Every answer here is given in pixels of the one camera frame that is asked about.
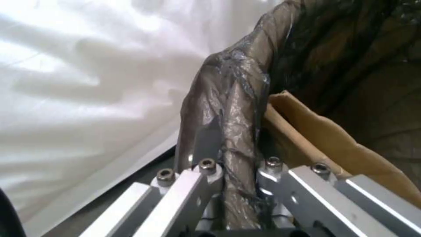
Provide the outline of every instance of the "white sheet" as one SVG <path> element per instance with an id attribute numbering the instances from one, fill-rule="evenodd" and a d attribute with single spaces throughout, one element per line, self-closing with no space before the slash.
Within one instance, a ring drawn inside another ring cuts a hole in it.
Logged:
<path id="1" fill-rule="evenodd" d="M 38 237 L 176 143 L 203 60 L 278 0 L 0 0 L 0 187 Z"/>

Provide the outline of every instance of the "metal bar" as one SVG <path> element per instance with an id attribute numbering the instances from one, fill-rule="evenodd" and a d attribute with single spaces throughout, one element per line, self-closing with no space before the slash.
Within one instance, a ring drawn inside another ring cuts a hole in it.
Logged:
<path id="1" fill-rule="evenodd" d="M 133 237 L 170 237 L 193 231 L 212 194 L 205 176 L 183 171 Z"/>
<path id="2" fill-rule="evenodd" d="M 268 189 L 303 227 L 321 223 L 336 236 L 396 236 L 306 166 L 272 180 Z"/>
<path id="3" fill-rule="evenodd" d="M 159 200 L 157 188 L 133 183 L 80 237 L 129 236 L 136 231 Z"/>
<path id="4" fill-rule="evenodd" d="M 335 187 L 398 236 L 421 236 L 421 210 L 365 175 L 338 181 Z"/>

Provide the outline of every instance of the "cardboard flap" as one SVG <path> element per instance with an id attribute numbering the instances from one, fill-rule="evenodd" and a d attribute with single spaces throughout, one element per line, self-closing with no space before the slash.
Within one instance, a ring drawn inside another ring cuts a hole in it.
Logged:
<path id="1" fill-rule="evenodd" d="M 290 151 L 284 157 L 288 165 L 323 162 L 339 178 L 364 174 L 421 207 L 421 193 L 401 170 L 358 144 L 339 125 L 317 115 L 289 92 L 270 96 L 265 124 L 271 128 L 277 146 Z M 301 154 L 298 160 L 294 154 Z"/>

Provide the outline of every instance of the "hex socket screw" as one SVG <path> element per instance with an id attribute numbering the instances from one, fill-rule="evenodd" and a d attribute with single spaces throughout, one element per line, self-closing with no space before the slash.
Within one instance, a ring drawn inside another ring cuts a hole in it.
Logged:
<path id="1" fill-rule="evenodd" d="M 283 162 L 279 157 L 271 156 L 265 160 L 265 169 L 271 173 L 282 171 Z"/>
<path id="2" fill-rule="evenodd" d="M 162 169 L 158 171 L 157 173 L 158 185 L 162 187 L 171 186 L 175 180 L 176 180 L 176 175 L 173 169 L 166 168 L 166 169 Z"/>
<path id="3" fill-rule="evenodd" d="M 326 164 L 315 163 L 310 168 L 314 173 L 316 173 L 318 176 L 320 176 L 325 181 L 329 180 L 330 168 Z"/>
<path id="4" fill-rule="evenodd" d="M 199 162 L 199 171 L 204 175 L 213 175 L 216 172 L 216 162 L 210 158 L 202 159 Z"/>

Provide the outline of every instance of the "wrapped object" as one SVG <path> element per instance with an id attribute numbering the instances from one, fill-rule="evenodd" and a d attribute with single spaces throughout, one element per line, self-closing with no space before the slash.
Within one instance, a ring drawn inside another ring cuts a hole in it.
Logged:
<path id="1" fill-rule="evenodd" d="M 209 56 L 181 109 L 178 170 L 198 127 L 221 116 L 229 229 L 261 228 L 256 144 L 269 93 L 290 91 L 421 187 L 418 0 L 285 0 Z"/>

